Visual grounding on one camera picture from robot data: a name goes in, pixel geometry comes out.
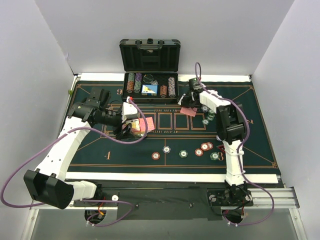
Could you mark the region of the single red playing card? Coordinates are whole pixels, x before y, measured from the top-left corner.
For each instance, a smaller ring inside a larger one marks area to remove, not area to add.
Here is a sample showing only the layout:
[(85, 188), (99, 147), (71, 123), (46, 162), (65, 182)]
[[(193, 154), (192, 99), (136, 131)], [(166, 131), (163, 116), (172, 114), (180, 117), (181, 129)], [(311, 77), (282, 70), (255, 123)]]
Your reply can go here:
[(184, 114), (184, 115), (187, 115), (187, 116), (191, 116), (191, 117), (195, 117), (196, 114), (197, 114), (197, 108), (191, 108), (191, 107), (182, 107), (180, 109), (180, 113), (181, 114)]

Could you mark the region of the blue chips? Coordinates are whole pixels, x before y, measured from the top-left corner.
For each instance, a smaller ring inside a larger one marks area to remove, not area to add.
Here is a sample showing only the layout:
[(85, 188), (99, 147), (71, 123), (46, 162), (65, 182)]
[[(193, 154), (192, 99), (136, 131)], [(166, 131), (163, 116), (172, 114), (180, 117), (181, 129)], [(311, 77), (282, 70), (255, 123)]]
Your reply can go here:
[(209, 110), (209, 108), (208, 108), (207, 106), (203, 105), (203, 106), (201, 107), (201, 110), (202, 110), (204, 113), (207, 113), (208, 110)]

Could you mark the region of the red playing card deck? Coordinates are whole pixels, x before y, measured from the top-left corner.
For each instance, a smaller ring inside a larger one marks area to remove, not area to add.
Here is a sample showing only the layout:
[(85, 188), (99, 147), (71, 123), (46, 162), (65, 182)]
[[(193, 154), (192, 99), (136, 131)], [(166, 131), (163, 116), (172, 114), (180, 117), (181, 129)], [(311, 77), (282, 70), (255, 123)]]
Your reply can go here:
[(147, 117), (146, 121), (143, 118), (137, 118), (126, 121), (127, 125), (131, 125), (131, 132), (134, 135), (144, 135), (146, 128), (147, 132), (152, 132), (155, 130), (154, 119), (152, 117)]

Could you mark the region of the red poker chip stack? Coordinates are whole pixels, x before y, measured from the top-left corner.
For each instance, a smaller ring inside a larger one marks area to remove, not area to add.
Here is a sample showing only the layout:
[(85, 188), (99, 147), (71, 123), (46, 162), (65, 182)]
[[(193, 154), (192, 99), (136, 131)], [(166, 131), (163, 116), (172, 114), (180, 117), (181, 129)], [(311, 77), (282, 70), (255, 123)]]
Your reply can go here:
[(153, 160), (159, 160), (161, 157), (160, 153), (159, 152), (153, 152), (152, 155), (151, 155), (151, 158)]

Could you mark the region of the blue poker chip stack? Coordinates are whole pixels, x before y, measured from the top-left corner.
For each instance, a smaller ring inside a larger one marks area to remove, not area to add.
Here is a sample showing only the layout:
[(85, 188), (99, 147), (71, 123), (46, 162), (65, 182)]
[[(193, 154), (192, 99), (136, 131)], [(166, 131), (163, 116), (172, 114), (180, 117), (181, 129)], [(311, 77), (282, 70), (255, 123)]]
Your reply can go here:
[(165, 154), (168, 154), (168, 153), (170, 153), (171, 148), (170, 148), (169, 146), (164, 146), (162, 150), (163, 150), (163, 152), (164, 152)]

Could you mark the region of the green poker chip stack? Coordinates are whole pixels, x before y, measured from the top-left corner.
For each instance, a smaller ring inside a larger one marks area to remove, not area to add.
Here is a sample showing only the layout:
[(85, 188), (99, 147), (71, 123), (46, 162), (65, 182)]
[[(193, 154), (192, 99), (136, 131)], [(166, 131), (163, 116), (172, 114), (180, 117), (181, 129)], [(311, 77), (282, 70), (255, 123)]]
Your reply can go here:
[(186, 150), (181, 150), (179, 152), (179, 157), (180, 158), (186, 158), (188, 156), (188, 152)]

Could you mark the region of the red triangular dealer button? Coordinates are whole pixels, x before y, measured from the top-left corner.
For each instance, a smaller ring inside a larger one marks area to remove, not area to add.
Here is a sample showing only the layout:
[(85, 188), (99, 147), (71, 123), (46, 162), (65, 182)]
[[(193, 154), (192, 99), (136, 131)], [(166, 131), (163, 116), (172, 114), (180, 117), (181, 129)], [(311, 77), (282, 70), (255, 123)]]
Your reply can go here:
[(222, 145), (218, 145), (216, 148), (219, 150), (218, 154), (220, 156), (225, 154), (225, 146), (223, 144)]

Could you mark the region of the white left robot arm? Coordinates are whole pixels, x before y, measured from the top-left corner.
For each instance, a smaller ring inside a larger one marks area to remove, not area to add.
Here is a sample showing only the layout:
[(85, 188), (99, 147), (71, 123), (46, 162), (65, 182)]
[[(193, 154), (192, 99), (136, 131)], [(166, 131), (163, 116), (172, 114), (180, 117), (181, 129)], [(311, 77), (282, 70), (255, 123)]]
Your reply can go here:
[(110, 92), (94, 87), (89, 96), (69, 109), (58, 140), (35, 170), (27, 170), (23, 180), (31, 198), (43, 204), (65, 209), (71, 201), (85, 199), (97, 206), (103, 200), (101, 188), (87, 180), (67, 182), (66, 174), (79, 146), (94, 125), (113, 127), (115, 134), (127, 133), (127, 120), (138, 117), (128, 97), (117, 111), (109, 110)]

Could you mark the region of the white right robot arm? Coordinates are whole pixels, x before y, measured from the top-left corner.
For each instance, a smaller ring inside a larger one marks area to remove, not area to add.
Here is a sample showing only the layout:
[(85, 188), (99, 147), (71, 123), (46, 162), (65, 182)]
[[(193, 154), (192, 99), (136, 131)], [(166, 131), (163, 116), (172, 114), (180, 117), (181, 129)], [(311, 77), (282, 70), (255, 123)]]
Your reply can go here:
[(215, 114), (216, 133), (223, 143), (226, 161), (224, 201), (230, 205), (251, 200), (243, 169), (243, 141), (248, 134), (242, 105), (222, 97), (197, 78), (188, 81), (189, 91), (178, 100), (182, 107), (207, 107)]

